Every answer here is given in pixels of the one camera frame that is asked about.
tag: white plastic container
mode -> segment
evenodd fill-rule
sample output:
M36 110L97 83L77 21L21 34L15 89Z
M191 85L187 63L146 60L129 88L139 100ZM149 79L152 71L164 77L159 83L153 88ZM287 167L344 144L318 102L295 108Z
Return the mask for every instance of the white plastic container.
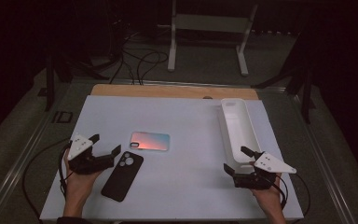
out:
M254 128L246 107L246 101L237 98L227 98L222 101L222 111L219 113L220 129L226 151L227 165L238 174L249 174L254 168L250 158L241 152L245 146L252 151L260 151Z

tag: metal frame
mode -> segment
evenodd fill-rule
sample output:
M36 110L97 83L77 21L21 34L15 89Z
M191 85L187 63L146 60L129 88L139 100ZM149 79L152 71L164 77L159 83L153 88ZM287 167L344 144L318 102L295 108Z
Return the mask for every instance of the metal frame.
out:
M353 216L353 213L351 212L351 209L348 206L348 203L345 200L345 196L341 190L341 187L339 186L333 172L330 169L328 161L325 158L324 152L321 146L318 144L318 141L316 140L312 127L306 122L304 122L302 118L301 102L298 98L298 95L296 96L289 95L288 97L292 103L292 107L296 111L298 123L301 124L302 129L304 130L305 134L310 140L313 149L312 154L315 157L315 161L319 169L321 170L322 177L324 178L324 183L328 191L330 192L332 201L336 206L337 213L341 218L342 223L352 223L352 224L357 223Z
M176 29L202 30L202 31L220 31L243 34L242 42L236 47L238 62L242 76L248 76L248 67L246 65L243 51L251 33L257 5L254 5L249 18L233 17L215 17L201 15L186 15L176 13L176 0L172 0L172 26L171 26L171 47L168 59L168 71L175 70L176 62Z
M20 156L11 166L10 170L7 172L5 179L3 180L0 186L0 213L5 207L7 200L10 198L14 188L16 188L18 182L21 180L23 171L27 165L27 162L32 158L32 155L36 152L37 146L41 140L41 136L45 131L48 123L54 117L54 111L58 108L60 101L63 96L66 94L69 85L60 84L57 92L57 100L52 102L50 105L50 110L46 112L44 117L39 121L37 127L35 128L33 134L30 136L29 141L22 149Z

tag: dark background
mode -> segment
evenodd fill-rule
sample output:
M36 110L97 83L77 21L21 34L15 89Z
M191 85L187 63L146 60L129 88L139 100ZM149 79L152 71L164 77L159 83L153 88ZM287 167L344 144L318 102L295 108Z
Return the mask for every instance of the dark background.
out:
M226 1L209 1L208 7L202 9L197 8L201 1L179 2L181 11L212 15L238 16L242 8L248 7L244 1L230 5ZM358 1L258 2L255 33L298 35L285 66L296 66L304 57L310 61L313 84L321 89L358 160ZM171 1L109 3L79 0L74 7L69 0L0 0L0 123L45 67L48 46L57 46L82 62L87 62L89 56L112 53L106 51L106 7L111 8L110 22L121 20L116 30L131 28L155 36L157 24L171 22ZM121 31L115 34L114 44L119 45L120 34ZM92 37L96 35L106 35L106 41L90 49L88 43L95 41Z

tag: table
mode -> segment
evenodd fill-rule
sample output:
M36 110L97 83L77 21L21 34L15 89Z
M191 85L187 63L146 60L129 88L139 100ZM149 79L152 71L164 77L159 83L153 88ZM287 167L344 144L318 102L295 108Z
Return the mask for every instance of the table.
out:
M243 51L246 46L249 34L251 33L253 20L257 11L257 4L252 6L248 18L234 17L216 17L204 15L188 15L176 12L176 0L172 0L172 24L171 24L171 46L168 59L168 71L175 69L176 60L176 30L200 30L200 31L219 31L243 34L241 43L236 47L238 62L240 65L241 75L248 76L248 67L246 65Z
M204 96L251 99L248 107L250 117L268 121L254 90L127 85L94 87L74 133L89 136L98 132L101 135L100 142L93 149L96 156L107 154L121 144L123 152L130 150L143 156L145 161L122 203L100 194L113 169L104 171L85 205L85 218L122 221L265 218L250 190L234 188L231 177L224 172L225 152L216 117L220 100L200 99ZM261 148L271 149L271 154L282 158L269 124L257 123L263 123L255 129L262 142ZM131 132L137 129L168 133L172 139L170 149L166 152L129 149ZM302 218L290 177L283 175L282 178L290 194L283 212L288 219ZM59 217L63 204L56 176L41 218Z

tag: hand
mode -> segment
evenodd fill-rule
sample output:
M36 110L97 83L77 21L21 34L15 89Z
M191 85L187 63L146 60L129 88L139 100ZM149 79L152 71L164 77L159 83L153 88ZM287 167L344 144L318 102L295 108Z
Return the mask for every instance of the hand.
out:
M69 148L65 152L64 160L66 166L66 201L63 209L64 217L82 217L83 206L91 194L92 186L97 177L103 172L90 175L79 175L69 169Z
M279 187L281 174L275 177L275 185ZM251 189L257 199L260 208L264 211L272 224L286 223L281 207L280 192L274 187L269 189Z

